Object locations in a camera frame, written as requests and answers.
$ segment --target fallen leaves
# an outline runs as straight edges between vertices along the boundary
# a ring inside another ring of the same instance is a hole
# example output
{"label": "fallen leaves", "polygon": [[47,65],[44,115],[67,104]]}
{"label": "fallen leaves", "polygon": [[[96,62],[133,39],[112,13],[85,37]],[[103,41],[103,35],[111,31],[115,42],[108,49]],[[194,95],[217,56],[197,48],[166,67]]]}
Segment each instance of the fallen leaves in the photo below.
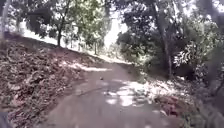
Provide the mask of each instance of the fallen leaves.
{"label": "fallen leaves", "polygon": [[32,127],[43,121],[58,98],[84,80],[84,71],[61,67],[61,61],[88,66],[94,62],[87,55],[66,51],[33,49],[17,42],[0,48],[0,106],[9,112],[13,127]]}

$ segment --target tree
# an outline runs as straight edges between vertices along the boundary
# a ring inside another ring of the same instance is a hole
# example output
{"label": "tree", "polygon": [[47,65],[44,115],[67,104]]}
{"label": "tree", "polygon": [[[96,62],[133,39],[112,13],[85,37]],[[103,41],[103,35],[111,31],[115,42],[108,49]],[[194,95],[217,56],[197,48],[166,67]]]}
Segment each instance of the tree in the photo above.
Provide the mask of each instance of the tree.
{"label": "tree", "polygon": [[11,4],[11,0],[7,0],[6,3],[5,3],[5,7],[4,7],[3,11],[2,11],[0,40],[4,39],[5,22],[6,22],[6,18],[8,16],[8,10],[9,10],[10,4]]}

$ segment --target sloped embankment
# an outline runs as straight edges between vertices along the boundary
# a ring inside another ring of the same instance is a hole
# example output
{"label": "sloped embankment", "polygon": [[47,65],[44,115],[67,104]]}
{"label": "sloped embankment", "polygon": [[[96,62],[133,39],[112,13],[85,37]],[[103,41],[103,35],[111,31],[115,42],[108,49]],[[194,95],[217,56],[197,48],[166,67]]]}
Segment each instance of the sloped embankment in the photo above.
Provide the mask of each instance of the sloped embankment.
{"label": "sloped embankment", "polygon": [[60,97],[85,80],[84,70],[65,64],[96,67],[100,61],[30,41],[6,41],[0,46],[0,106],[9,113],[16,128],[43,121]]}

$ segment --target tree trunk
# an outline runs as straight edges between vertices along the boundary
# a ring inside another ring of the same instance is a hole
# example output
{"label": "tree trunk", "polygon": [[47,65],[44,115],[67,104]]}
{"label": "tree trunk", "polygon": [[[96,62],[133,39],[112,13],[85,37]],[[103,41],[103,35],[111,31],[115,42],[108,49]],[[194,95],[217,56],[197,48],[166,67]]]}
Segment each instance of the tree trunk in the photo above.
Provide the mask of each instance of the tree trunk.
{"label": "tree trunk", "polygon": [[58,29],[58,39],[57,39],[58,43],[57,44],[58,44],[59,47],[61,47],[61,37],[62,37],[61,33],[62,33],[62,30],[63,30],[64,25],[65,25],[65,17],[66,17],[66,15],[68,13],[70,3],[71,3],[71,0],[68,0],[68,3],[65,6],[65,13],[62,16],[61,24],[60,24],[59,29]]}
{"label": "tree trunk", "polygon": [[157,26],[157,29],[161,36],[161,42],[163,42],[163,44],[164,44],[164,51],[166,54],[166,63],[168,65],[168,75],[170,78],[170,77],[172,77],[172,60],[171,60],[171,56],[170,56],[169,42],[166,40],[165,30],[164,30],[163,24],[158,16],[155,2],[152,2],[151,5],[152,5],[153,13],[155,16],[156,26]]}
{"label": "tree trunk", "polygon": [[95,44],[94,47],[95,47],[95,55],[96,55],[97,54],[97,43],[95,42],[94,44]]}
{"label": "tree trunk", "polygon": [[2,11],[2,19],[1,19],[1,28],[0,28],[0,40],[4,39],[4,32],[5,32],[5,22],[6,22],[6,18],[8,16],[8,10],[9,10],[9,6],[11,4],[12,0],[7,0],[5,7]]}
{"label": "tree trunk", "polygon": [[58,44],[58,46],[59,47],[61,47],[61,31],[62,31],[62,28],[60,28],[59,30],[58,30],[58,39],[57,39],[57,44]]}

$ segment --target concrete path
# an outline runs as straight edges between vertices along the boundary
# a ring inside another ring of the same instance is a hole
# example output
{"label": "concrete path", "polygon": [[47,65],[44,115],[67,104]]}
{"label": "concrete path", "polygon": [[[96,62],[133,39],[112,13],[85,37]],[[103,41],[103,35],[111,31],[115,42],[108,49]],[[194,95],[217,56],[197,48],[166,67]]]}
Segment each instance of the concrete path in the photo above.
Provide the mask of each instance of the concrete path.
{"label": "concrete path", "polygon": [[118,64],[105,62],[50,112],[41,128],[178,128],[177,119],[154,105],[134,102],[131,80]]}

